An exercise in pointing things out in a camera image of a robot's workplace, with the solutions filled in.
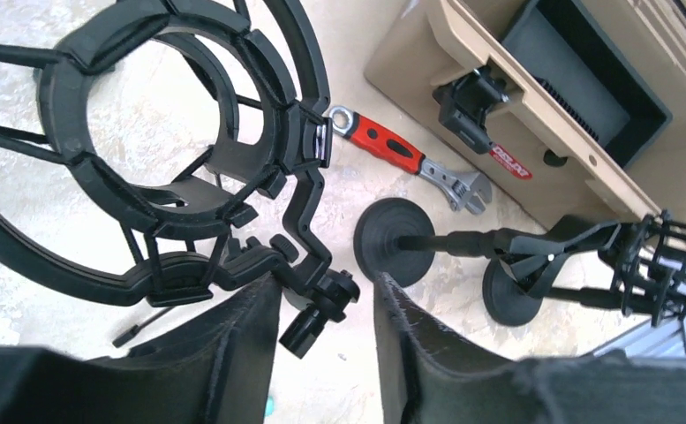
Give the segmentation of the round base shock mount stand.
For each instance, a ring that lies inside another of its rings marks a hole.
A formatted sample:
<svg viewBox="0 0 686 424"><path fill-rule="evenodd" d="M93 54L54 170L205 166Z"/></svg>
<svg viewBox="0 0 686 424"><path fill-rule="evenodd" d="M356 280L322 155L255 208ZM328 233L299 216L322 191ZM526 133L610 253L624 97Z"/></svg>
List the round base shock mount stand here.
<svg viewBox="0 0 686 424"><path fill-rule="evenodd" d="M501 325L517 327L536 317L544 299L583 307L646 315L639 324L592 350L628 356L686 356L686 223L667 211L639 223L591 224L573 216L558 224L563 249L540 247L530 254L493 258L482 281L484 305ZM565 261L595 252L612 271L608 288L570 289L554 284Z"/></svg>

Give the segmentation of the round base clip stand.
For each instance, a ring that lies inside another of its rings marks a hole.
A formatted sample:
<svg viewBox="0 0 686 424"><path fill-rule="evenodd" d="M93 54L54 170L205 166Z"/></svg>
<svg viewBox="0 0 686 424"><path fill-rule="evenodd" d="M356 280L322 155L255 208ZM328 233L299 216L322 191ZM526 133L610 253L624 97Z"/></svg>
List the round base clip stand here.
<svg viewBox="0 0 686 424"><path fill-rule="evenodd" d="M543 234L500 228L438 236L419 205L385 198L358 219L353 249L359 268L371 281L386 273L402 287L409 287L426 275L437 253L445 253L491 260L522 293L539 299L550 293L570 256L609 249L624 227L616 220L593 222L565 215Z"/></svg>

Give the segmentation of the black tripod mic stand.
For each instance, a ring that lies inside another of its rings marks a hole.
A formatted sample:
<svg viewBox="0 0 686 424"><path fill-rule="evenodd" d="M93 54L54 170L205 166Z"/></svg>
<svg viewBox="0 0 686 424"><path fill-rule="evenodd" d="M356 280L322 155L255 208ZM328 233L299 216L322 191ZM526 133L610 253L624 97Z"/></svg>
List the black tripod mic stand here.
<svg viewBox="0 0 686 424"><path fill-rule="evenodd" d="M302 355L331 269L320 1L0 1L0 346L106 353L129 312L273 274Z"/></svg>

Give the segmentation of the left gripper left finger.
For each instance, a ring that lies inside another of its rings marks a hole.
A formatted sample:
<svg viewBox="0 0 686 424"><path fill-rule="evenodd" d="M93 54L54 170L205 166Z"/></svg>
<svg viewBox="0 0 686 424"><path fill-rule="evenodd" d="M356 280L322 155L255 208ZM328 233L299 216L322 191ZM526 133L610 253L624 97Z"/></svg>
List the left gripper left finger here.
<svg viewBox="0 0 686 424"><path fill-rule="evenodd" d="M260 423L280 303L265 278L122 358L0 347L0 423Z"/></svg>

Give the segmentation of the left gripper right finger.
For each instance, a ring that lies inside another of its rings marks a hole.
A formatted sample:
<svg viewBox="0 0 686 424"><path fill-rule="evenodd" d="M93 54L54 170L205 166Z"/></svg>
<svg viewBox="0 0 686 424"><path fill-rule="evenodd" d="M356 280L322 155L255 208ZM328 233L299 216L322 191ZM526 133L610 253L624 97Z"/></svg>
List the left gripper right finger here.
<svg viewBox="0 0 686 424"><path fill-rule="evenodd" d="M686 423L686 359L509 360L415 304L391 276L373 286L387 423Z"/></svg>

